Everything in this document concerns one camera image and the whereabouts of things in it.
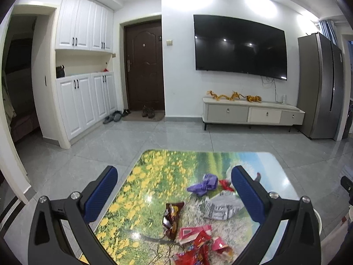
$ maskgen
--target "metal bolt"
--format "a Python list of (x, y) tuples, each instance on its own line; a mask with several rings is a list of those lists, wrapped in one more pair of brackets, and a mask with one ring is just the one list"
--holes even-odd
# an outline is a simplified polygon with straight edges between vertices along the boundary
[(269, 195), (272, 199), (277, 199), (280, 196), (277, 192), (273, 192), (273, 191), (270, 192)]
[(44, 203), (44, 202), (46, 202), (47, 201), (47, 197), (46, 196), (41, 196), (40, 198), (39, 198), (39, 202), (40, 203)]
[(302, 200), (303, 200), (304, 203), (310, 203), (310, 198), (307, 197), (307, 196), (303, 196)]
[(80, 197), (80, 192), (73, 192), (73, 193), (71, 193), (71, 198), (72, 199), (77, 199), (77, 198), (79, 198)]

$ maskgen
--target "table with flower print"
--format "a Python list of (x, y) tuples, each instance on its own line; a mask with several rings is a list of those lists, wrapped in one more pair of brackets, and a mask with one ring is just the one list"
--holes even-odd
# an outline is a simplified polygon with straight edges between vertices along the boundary
[[(259, 172), (261, 184), (267, 191), (278, 192), (283, 198), (298, 199), (271, 153), (147, 150), (109, 206), (95, 235), (117, 264), (172, 265), (172, 256), (184, 252), (187, 244), (180, 246), (178, 237), (172, 241), (164, 236), (162, 218), (166, 203), (184, 201), (179, 228), (211, 224), (213, 236), (221, 236), (233, 248), (235, 260), (259, 224), (251, 220), (245, 208), (227, 221), (205, 218), (205, 196), (215, 196), (221, 191), (220, 186), (203, 197), (186, 191), (206, 173), (215, 174), (219, 179), (230, 176), (235, 165), (242, 165), (252, 178)], [(282, 221), (263, 262), (273, 257), (285, 226), (286, 221)], [(213, 252), (209, 258), (212, 265), (224, 264)], [(84, 255), (80, 260), (88, 263)]]

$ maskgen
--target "gray refrigerator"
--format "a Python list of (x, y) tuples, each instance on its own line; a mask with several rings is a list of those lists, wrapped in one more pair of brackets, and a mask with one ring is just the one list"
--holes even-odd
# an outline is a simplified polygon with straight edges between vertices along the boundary
[(300, 131), (308, 138), (334, 138), (344, 97), (342, 51), (320, 33), (298, 38)]

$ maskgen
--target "striped curtain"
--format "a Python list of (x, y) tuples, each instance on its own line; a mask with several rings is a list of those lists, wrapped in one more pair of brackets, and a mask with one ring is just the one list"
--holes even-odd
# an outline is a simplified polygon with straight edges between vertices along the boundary
[(319, 22), (323, 35), (338, 46), (335, 26), (332, 20), (322, 20)]

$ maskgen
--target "black tv screen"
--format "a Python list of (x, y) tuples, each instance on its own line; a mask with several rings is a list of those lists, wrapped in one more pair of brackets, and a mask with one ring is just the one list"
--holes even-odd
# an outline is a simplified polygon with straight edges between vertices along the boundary
[(197, 70), (287, 79), (285, 32), (230, 17), (194, 15)]

